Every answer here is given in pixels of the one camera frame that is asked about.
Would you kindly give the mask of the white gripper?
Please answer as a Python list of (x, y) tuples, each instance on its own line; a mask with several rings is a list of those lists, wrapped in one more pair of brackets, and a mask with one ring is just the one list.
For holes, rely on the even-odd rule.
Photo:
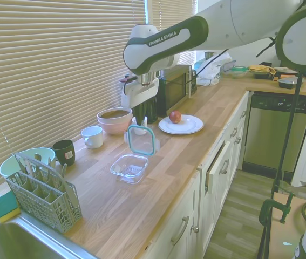
[(121, 106), (123, 108), (132, 108), (133, 115), (138, 126), (145, 121), (147, 111), (146, 100), (156, 96), (158, 88), (158, 78), (155, 78), (149, 85), (142, 85), (136, 80), (128, 80), (123, 84), (121, 92)]

